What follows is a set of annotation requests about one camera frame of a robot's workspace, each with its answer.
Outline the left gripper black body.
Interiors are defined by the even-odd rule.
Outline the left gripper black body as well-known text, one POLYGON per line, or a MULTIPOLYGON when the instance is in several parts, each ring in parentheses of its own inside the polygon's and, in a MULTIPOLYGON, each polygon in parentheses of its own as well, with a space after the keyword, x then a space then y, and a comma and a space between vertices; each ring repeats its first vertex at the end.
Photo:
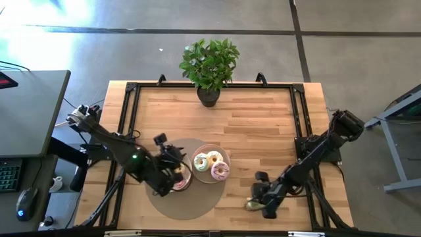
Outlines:
POLYGON ((183 166, 185 153, 182 153, 182 147, 176 147, 172 144, 159 144, 160 153, 156 156, 158 159, 158 170, 164 175, 163 181, 160 181, 154 188, 154 196, 165 196, 175 184, 184 180, 183 166))

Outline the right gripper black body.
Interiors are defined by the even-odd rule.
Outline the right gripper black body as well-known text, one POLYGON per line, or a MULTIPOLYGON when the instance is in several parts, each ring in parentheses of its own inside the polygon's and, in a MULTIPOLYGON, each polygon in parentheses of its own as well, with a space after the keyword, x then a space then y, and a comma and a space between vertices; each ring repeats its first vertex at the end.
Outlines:
POLYGON ((285 182, 284 175, 281 174, 273 181, 269 181, 268 173, 257 171, 255 179, 258 182, 266 184, 265 193, 262 196, 260 204, 263 204, 262 215, 265 219, 275 219, 277 217, 276 211, 285 196, 285 182))

